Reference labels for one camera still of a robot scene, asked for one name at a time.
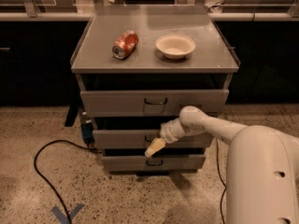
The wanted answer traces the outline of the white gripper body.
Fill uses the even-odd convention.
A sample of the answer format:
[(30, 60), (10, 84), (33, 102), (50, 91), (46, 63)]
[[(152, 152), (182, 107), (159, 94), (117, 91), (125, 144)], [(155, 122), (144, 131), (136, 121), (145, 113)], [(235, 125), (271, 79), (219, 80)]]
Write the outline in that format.
[(160, 137), (167, 144), (173, 144), (185, 135), (185, 126), (180, 122), (180, 119), (173, 119), (161, 125)]

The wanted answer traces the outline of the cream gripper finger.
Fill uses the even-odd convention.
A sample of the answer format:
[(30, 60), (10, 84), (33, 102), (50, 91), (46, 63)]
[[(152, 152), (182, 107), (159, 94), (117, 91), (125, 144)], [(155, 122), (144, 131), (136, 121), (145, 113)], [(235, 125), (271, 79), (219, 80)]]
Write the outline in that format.
[(166, 142), (163, 140), (163, 138), (155, 138), (146, 149), (145, 156), (151, 157), (153, 154), (163, 149), (165, 145)]

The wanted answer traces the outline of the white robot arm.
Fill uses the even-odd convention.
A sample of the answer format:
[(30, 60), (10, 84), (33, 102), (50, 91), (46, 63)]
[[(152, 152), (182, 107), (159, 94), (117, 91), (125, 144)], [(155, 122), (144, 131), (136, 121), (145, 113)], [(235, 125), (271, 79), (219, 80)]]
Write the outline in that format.
[(210, 117), (195, 106), (161, 125), (145, 155), (185, 136), (209, 133), (229, 146), (226, 162), (227, 224), (299, 224), (296, 181), (299, 138), (270, 127)]

